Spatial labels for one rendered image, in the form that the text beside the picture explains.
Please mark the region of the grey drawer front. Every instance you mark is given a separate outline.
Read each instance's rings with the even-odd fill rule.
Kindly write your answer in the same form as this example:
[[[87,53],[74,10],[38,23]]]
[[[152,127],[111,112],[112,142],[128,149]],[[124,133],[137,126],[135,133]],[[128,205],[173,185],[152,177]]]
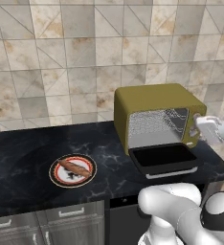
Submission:
[[[30,229],[38,226],[36,214],[34,212],[27,212],[9,216],[0,217],[0,223],[6,223],[11,219],[11,225],[3,229]]]
[[[85,212],[81,215],[75,215],[70,217],[60,218],[58,216],[58,212],[70,212],[79,210],[81,207],[84,207]],[[72,206],[66,206],[61,208],[48,209],[45,211],[39,211],[36,213],[38,221],[41,225],[51,225],[56,222],[64,221],[64,220],[74,220],[78,218],[90,218],[97,217],[100,215],[104,215],[104,201],[96,201],[84,204],[77,204]]]

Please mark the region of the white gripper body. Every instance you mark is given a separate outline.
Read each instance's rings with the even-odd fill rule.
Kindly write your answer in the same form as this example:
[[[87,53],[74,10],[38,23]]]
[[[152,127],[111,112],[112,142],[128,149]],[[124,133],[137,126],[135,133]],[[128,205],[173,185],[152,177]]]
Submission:
[[[219,118],[213,116],[197,117],[195,125],[199,129],[202,138],[209,145],[224,143],[224,122]]]

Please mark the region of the grey cupboard door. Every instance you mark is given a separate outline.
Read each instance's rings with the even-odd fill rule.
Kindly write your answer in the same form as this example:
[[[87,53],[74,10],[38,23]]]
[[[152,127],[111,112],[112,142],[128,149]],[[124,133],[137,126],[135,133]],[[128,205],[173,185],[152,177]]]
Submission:
[[[104,217],[90,217],[41,227],[45,244],[45,232],[49,232],[51,245],[105,245]]]
[[[0,245],[34,245],[33,234],[36,234],[37,244],[43,245],[38,228],[0,230]]]

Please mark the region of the silver toaster oven rack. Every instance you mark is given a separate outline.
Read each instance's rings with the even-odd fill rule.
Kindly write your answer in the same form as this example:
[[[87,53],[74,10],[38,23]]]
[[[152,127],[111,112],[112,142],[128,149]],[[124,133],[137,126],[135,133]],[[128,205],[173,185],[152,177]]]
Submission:
[[[133,135],[128,139],[128,147],[136,148],[151,145],[180,143],[181,139],[172,131]]]

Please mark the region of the brown baguette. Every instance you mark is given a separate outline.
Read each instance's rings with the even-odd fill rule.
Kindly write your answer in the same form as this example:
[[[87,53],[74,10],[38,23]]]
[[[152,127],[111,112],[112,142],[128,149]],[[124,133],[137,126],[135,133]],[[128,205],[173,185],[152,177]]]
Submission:
[[[85,167],[81,167],[79,165],[76,165],[75,163],[68,162],[66,160],[59,160],[58,162],[61,166],[63,166],[67,170],[75,173],[76,175],[80,175],[83,177],[90,177],[91,176],[91,173]]]

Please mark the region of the round patterned plate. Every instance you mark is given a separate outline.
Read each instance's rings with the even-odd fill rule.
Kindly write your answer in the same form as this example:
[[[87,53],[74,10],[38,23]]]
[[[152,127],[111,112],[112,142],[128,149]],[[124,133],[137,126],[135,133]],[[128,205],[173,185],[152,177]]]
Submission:
[[[81,167],[85,167],[91,173],[91,176],[83,177],[76,175],[75,173],[61,166],[58,162],[59,160],[66,160]],[[66,189],[74,189],[82,187],[91,182],[97,174],[97,169],[96,162],[88,155],[78,153],[68,154],[56,159],[51,164],[49,169],[49,176],[55,185]]]

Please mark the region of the olive green toaster oven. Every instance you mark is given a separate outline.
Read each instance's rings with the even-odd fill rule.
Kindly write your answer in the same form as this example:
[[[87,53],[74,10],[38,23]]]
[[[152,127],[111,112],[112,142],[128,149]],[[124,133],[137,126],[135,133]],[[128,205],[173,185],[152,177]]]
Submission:
[[[172,131],[184,145],[197,145],[200,131],[193,115],[205,116],[207,106],[179,83],[120,87],[114,95],[114,125],[124,153],[133,135]],[[194,137],[190,129],[196,128]]]

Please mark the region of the black dishwasher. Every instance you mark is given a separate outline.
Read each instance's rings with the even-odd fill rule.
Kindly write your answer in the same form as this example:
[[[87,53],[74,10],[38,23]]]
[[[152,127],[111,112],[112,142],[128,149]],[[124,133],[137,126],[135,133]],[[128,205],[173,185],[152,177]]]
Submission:
[[[138,205],[138,196],[105,201],[105,245],[138,245],[150,224],[151,216]]]

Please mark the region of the black toaster oven door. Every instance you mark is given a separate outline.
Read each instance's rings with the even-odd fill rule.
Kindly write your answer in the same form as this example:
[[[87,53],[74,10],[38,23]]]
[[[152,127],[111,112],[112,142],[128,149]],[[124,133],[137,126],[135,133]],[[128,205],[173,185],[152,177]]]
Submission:
[[[129,156],[147,179],[194,173],[203,165],[182,143],[130,148]]]

